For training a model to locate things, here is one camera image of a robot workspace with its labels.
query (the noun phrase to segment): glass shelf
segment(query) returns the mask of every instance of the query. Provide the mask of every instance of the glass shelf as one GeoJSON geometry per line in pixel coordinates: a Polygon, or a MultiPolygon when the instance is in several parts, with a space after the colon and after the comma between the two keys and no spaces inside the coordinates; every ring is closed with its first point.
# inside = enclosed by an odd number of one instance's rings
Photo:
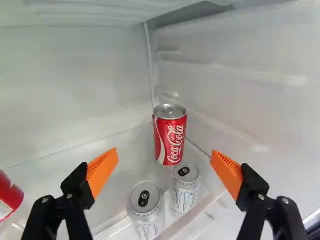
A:
{"type": "MultiPolygon", "coordinates": [[[[24,199],[18,210],[3,224],[1,233],[10,231],[11,235],[21,234],[35,200],[45,195],[61,196],[61,181],[81,162],[89,162],[112,147],[116,147],[118,164],[94,205],[85,211],[85,215],[96,239],[121,239],[122,235],[126,234],[132,237],[135,233],[132,233],[131,222],[125,209],[133,186],[141,180],[148,179],[155,181],[167,191],[172,179],[172,167],[163,167],[154,160],[151,123],[5,169],[10,179],[24,191],[24,199]]],[[[225,190],[211,169],[208,156],[188,141],[185,143],[183,161],[197,164],[200,170],[200,197],[198,204],[183,216],[183,221],[179,221],[180,219],[176,220],[170,215],[169,196],[168,192],[165,193],[167,228],[163,234],[169,234],[170,238],[180,234],[184,225],[190,224],[194,219],[200,219],[205,227],[204,223],[211,221],[203,215],[206,208],[225,190]],[[183,224],[170,228],[178,222],[183,224]]],[[[2,239],[10,240],[17,237],[10,238],[8,235],[2,239]]],[[[64,223],[59,228],[57,239],[68,239],[64,223]]]]}

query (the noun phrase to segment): refrigerator ceiling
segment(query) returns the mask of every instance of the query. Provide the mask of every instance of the refrigerator ceiling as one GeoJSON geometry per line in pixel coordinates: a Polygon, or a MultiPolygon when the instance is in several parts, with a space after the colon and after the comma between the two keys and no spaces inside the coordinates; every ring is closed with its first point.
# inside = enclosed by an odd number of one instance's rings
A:
{"type": "Polygon", "coordinates": [[[131,26],[200,0],[1,0],[0,27],[131,26]]]}

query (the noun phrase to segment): monster energy can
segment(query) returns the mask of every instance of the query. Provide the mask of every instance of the monster energy can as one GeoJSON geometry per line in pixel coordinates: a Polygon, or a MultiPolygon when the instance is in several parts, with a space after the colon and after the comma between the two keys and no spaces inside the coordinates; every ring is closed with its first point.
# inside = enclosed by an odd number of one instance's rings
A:
{"type": "Polygon", "coordinates": [[[126,211],[139,239],[152,240],[165,227],[164,192],[152,181],[138,182],[126,211]]]}
{"type": "Polygon", "coordinates": [[[179,163],[173,167],[170,188],[170,210],[178,218],[188,212],[197,202],[199,170],[192,163],[179,163]]]}

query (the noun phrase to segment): black can tab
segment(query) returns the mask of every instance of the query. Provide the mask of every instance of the black can tab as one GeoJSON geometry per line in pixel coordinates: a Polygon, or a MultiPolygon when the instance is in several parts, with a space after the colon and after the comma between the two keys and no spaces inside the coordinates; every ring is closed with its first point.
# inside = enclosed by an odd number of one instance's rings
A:
{"type": "Polygon", "coordinates": [[[190,168],[188,168],[187,166],[180,168],[180,170],[178,171],[178,174],[181,177],[187,175],[188,173],[190,173],[190,168]]]}
{"type": "Polygon", "coordinates": [[[140,206],[140,207],[145,207],[145,206],[147,206],[148,201],[149,201],[149,197],[150,197],[150,193],[149,193],[147,190],[143,190],[143,191],[140,193],[140,196],[139,196],[139,200],[138,200],[139,206],[140,206]]]}

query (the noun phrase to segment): aluminum can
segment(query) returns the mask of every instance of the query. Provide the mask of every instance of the aluminum can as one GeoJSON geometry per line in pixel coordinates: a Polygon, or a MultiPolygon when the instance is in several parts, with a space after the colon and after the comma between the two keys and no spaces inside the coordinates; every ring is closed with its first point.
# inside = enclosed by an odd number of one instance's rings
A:
{"type": "Polygon", "coordinates": [[[152,240],[165,228],[164,192],[152,181],[141,181],[133,188],[127,214],[140,240],[152,240]]]}
{"type": "Polygon", "coordinates": [[[187,213],[196,203],[199,192],[199,169],[193,163],[173,167],[172,185],[169,189],[170,211],[175,218],[187,213]]]}
{"type": "Polygon", "coordinates": [[[176,165],[183,157],[187,111],[183,106],[163,104],[153,109],[154,151],[157,162],[176,165]]]}
{"type": "Polygon", "coordinates": [[[0,222],[17,210],[23,199],[24,192],[0,170],[0,222]]]}

